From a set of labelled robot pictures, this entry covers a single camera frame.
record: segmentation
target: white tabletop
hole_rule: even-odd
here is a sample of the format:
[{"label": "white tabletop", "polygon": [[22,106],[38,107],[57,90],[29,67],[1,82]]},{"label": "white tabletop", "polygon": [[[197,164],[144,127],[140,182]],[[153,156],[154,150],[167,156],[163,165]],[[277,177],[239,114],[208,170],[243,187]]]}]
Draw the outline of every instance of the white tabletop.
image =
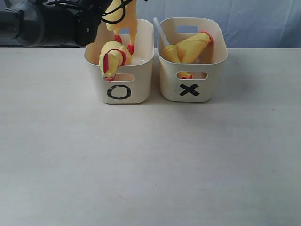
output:
[{"label": "white tabletop", "polygon": [[300,226],[301,49],[229,49],[207,103],[95,94],[84,49],[0,48],[1,226]]}]

